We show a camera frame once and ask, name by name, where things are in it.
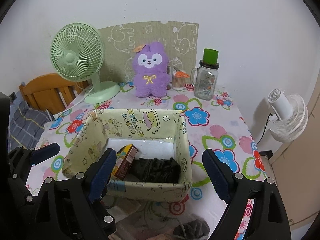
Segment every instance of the gray cloth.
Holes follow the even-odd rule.
[[[9,124],[8,152],[19,145],[35,148],[44,132],[44,124],[49,121],[45,112],[29,108],[27,102],[22,101]]]
[[[210,227],[206,221],[196,219],[183,224],[183,228],[182,226],[177,226],[173,231],[173,235],[185,240],[206,240],[209,238]]]

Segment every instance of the fan base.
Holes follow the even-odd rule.
[[[107,101],[114,96],[116,96],[120,87],[116,82],[113,81],[105,81],[101,82],[101,90],[98,92],[92,92],[84,99],[84,101],[88,104],[98,104],[104,101]]]

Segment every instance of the label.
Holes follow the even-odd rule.
[[[211,89],[214,86],[215,78],[216,76],[206,73],[204,79],[199,82],[199,91],[205,96],[209,96],[211,94]]]

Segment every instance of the blue gripper pad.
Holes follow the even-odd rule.
[[[57,143],[49,144],[45,147],[37,149],[32,152],[30,158],[30,164],[39,164],[55,155],[57,155],[60,151],[60,146]]]
[[[100,160],[96,163],[102,163],[100,168],[98,169],[96,175],[93,177],[90,183],[90,192],[88,195],[88,201],[93,203],[95,200],[100,199],[100,195],[105,188],[110,174],[116,165],[116,152],[112,149],[107,149]]]
[[[233,188],[233,172],[226,163],[220,162],[211,149],[203,152],[202,163],[220,199],[226,204],[231,201],[230,191]]]

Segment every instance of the yellow ribbon bow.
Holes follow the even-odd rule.
[[[151,79],[155,79],[156,77],[157,77],[156,75],[152,75],[152,76],[147,76],[146,75],[146,76],[143,76],[143,79],[148,80],[147,83],[146,83],[146,85],[147,85],[149,82],[151,82],[153,84]]]

